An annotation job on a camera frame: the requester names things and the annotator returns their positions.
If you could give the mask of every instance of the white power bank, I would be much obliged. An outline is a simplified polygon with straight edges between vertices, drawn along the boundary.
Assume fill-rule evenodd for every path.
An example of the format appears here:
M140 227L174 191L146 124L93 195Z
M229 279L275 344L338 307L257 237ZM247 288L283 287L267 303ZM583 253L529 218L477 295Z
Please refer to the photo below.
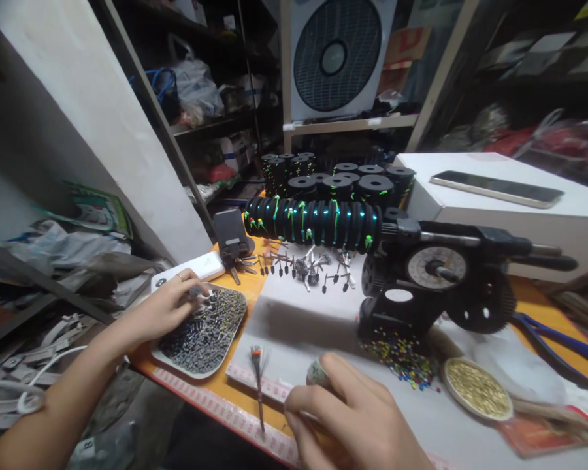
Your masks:
M172 279L182 270L188 268L193 270L201 281L210 281L211 279L223 275L226 271L218 252L210 251L206 255L194 258L193 260L189 260L172 269L168 269L167 271L153 276L150 280L150 293L153 293L158 287Z

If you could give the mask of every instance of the white wall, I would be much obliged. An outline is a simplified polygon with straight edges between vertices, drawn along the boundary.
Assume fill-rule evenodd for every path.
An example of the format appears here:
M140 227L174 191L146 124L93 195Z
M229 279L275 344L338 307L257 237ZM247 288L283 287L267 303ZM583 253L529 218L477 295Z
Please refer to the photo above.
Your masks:
M183 262L207 252L200 217L87 0L0 0L0 31L10 43L0 43L0 87L9 87L0 109L31 151L59 178L119 196L160 254Z

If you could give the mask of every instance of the gear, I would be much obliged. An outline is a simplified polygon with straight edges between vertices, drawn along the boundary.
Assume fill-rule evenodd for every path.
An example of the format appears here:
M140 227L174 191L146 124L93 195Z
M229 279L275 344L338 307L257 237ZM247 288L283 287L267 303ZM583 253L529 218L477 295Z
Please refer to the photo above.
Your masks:
M492 334L502 330L516 310L516 297L505 275L484 268L476 281L447 294L446 313L465 330Z

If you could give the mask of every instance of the blue handle pliers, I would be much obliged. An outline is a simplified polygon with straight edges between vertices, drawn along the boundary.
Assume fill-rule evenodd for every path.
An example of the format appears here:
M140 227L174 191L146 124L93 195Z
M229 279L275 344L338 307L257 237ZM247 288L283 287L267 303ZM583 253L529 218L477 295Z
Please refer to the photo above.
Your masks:
M525 313L515 312L510 321L516 326L529 340L531 345L536 349L538 355L543 358L561 377L573 382L580 388L588 390L588 377L573 368L568 362L565 362L558 356L553 349L541 338L547 337L575 351L580 356L588 359L588 344L567 336L558 331L552 330L548 326L535 321Z

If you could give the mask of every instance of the ruler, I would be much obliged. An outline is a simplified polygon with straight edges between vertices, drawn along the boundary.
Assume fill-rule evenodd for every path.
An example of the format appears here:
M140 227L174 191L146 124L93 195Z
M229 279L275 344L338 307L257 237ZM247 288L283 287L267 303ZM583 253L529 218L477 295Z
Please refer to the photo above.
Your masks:
M268 424L265 425L266 432L262 433L259 419L255 415L247 413L211 390L185 382L165 369L156 368L153 377L186 402L200 408L284 465L293 469L299 468L299 452L296 441L290 436Z
M227 366L227 377L230 377L232 380L244 384L253 390L257 390L257 379L255 378L255 373L248 368L230 362ZM275 382L270 379L261 380L261 394L264 397L272 398L279 403L285 402L292 388L293 386L291 384L285 383L283 381ZM255 418L257 423L259 423L259 420L254 415L250 416ZM296 441L294 441L294 439L290 438L289 436L284 435L284 437L286 437L296 449ZM433 454L429 454L428 452L426 452L426 454L436 470L455 470L455 468L445 459Z

